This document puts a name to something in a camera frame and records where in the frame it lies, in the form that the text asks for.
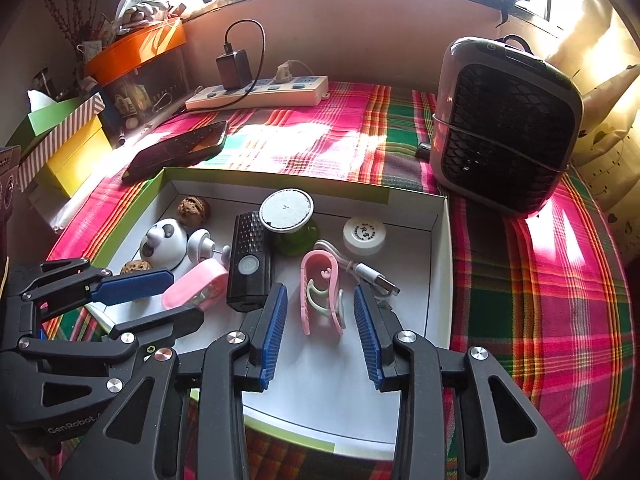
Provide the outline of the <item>walnut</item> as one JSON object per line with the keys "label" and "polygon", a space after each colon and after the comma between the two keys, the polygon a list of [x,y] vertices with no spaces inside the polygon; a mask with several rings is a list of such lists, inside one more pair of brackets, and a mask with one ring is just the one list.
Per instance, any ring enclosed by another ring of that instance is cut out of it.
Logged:
{"label": "walnut", "polygon": [[130,260],[120,269],[120,274],[130,274],[134,272],[144,272],[152,270],[152,264],[142,259]]}
{"label": "walnut", "polygon": [[197,229],[210,218],[209,203],[198,196],[186,196],[177,207],[177,219],[187,228]]}

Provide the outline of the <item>pink silicone pouch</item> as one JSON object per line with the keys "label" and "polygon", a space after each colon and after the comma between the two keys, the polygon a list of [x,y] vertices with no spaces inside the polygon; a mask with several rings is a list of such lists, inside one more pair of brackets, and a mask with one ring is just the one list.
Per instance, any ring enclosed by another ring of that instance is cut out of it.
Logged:
{"label": "pink silicone pouch", "polygon": [[226,294],[228,271],[216,259],[206,259],[186,272],[163,292],[160,302],[165,310],[196,304],[201,309],[212,306]]}

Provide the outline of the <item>white panda toy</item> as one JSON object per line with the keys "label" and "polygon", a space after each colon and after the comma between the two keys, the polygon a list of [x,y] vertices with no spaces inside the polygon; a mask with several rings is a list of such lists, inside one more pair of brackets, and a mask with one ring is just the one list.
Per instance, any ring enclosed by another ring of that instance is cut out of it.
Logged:
{"label": "white panda toy", "polygon": [[141,259],[154,269],[174,270],[186,255],[186,231],[175,219],[154,223],[140,242]]}

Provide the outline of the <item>white knob hook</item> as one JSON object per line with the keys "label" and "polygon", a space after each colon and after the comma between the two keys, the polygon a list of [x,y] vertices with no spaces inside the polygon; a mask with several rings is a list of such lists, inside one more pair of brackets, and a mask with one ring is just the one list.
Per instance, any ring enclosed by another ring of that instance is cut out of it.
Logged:
{"label": "white knob hook", "polygon": [[192,264],[199,264],[207,259],[214,258],[225,269],[229,269],[231,246],[218,247],[208,229],[198,229],[190,235],[186,242],[186,255]]}

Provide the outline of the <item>black remote device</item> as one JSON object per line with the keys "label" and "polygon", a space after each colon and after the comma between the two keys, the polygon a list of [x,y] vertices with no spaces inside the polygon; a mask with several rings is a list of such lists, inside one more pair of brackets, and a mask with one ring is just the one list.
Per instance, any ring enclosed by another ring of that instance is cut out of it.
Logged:
{"label": "black remote device", "polygon": [[227,304],[236,312],[250,312],[264,306],[272,276],[270,235],[257,210],[235,217],[231,244]]}

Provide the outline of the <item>white green suction cup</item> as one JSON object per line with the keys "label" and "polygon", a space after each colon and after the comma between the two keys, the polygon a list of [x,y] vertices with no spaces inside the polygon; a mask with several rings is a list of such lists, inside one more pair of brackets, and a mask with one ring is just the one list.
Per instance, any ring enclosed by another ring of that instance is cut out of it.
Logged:
{"label": "white green suction cup", "polygon": [[258,210],[260,222],[273,234],[277,250],[301,256],[314,247],[320,230],[312,218],[314,200],[300,188],[281,188],[266,197]]}

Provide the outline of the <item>pink green clip holder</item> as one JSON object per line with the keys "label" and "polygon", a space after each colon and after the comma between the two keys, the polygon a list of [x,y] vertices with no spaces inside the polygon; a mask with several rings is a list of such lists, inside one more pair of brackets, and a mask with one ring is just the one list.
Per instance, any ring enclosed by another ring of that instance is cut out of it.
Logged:
{"label": "pink green clip holder", "polygon": [[330,320],[337,333],[343,335],[346,320],[340,266],[334,255],[325,250],[307,252],[300,263],[299,311],[305,335],[310,335],[310,311]]}

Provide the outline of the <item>white round tape roll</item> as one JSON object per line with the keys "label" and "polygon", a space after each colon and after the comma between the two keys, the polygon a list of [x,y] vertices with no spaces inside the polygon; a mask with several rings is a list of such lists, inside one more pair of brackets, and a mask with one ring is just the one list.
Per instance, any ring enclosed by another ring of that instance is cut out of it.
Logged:
{"label": "white round tape roll", "polygon": [[357,256],[372,256],[384,247],[385,224],[371,217],[352,217],[343,226],[343,243]]}

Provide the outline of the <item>white cardboard box tray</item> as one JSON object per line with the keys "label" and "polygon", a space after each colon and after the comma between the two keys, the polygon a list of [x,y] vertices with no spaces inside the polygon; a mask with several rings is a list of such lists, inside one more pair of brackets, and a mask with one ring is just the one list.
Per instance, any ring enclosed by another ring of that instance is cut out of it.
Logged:
{"label": "white cardboard box tray", "polygon": [[[104,243],[92,261],[118,271],[137,255],[152,224],[171,217],[187,195],[209,200],[209,232],[217,245],[228,245],[236,216],[257,209],[280,188],[300,188],[311,195],[314,221],[335,245],[342,244],[348,219],[382,221],[384,245],[367,256],[367,264],[398,286],[390,305],[401,324],[436,346],[448,346],[452,257],[448,204],[442,196],[285,174],[168,169],[104,231]],[[308,448],[388,460],[394,452],[399,396],[374,388],[355,321],[348,320],[342,334],[319,315],[302,323],[299,258],[277,256],[274,278],[288,289],[288,317],[273,380],[265,392],[243,398],[247,426]]]}

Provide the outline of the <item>red plaid tablecloth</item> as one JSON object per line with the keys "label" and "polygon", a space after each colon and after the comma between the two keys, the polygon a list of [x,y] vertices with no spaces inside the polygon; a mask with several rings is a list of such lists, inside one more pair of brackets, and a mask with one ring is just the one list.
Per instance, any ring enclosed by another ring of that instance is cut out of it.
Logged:
{"label": "red plaid tablecloth", "polygon": [[[433,193],[414,156],[433,130],[429,93],[334,82],[319,105],[240,110],[216,165]],[[586,479],[630,479],[638,339],[632,288],[608,222],[570,172],[536,216],[449,200],[457,350],[489,350],[530,397]]]}

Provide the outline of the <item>green tissue box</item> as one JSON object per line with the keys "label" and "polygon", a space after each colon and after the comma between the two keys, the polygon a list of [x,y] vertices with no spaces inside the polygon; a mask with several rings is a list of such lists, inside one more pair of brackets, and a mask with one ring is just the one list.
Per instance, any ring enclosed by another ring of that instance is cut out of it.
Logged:
{"label": "green tissue box", "polygon": [[35,89],[27,91],[27,99],[29,112],[6,141],[6,146],[19,146],[23,153],[30,150],[40,140],[40,136],[55,128],[85,101],[81,96],[55,101],[47,93]]}

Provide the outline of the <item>black smartphone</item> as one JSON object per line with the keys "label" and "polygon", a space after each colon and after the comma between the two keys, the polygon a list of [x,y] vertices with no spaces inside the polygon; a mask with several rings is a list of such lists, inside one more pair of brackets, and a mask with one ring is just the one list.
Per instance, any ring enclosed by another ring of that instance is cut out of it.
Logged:
{"label": "black smartphone", "polygon": [[191,167],[217,156],[224,148],[228,122],[177,134],[140,151],[122,173],[122,183],[135,183],[154,178],[169,167]]}

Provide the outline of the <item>black charger adapter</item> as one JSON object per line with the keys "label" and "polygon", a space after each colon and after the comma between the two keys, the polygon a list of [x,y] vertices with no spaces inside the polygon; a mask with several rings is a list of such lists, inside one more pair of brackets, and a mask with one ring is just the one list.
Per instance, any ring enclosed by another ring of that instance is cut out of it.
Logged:
{"label": "black charger adapter", "polygon": [[224,43],[224,54],[216,58],[216,64],[224,90],[239,90],[253,81],[246,51],[235,50],[230,42]]}

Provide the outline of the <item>small white plug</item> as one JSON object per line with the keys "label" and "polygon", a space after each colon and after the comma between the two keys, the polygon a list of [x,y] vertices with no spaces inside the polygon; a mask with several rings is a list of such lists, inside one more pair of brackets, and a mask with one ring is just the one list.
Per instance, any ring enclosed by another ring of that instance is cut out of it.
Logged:
{"label": "small white plug", "polygon": [[287,60],[278,66],[272,82],[274,84],[287,84],[292,79],[292,61]]}

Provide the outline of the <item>black window latch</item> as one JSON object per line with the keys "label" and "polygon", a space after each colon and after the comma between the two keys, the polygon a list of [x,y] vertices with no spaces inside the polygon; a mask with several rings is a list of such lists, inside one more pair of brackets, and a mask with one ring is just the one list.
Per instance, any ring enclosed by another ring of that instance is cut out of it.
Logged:
{"label": "black window latch", "polygon": [[530,0],[498,0],[500,10],[500,22],[496,25],[497,28],[506,24],[513,11],[518,13],[526,11],[524,6],[520,6],[520,2],[529,2]]}

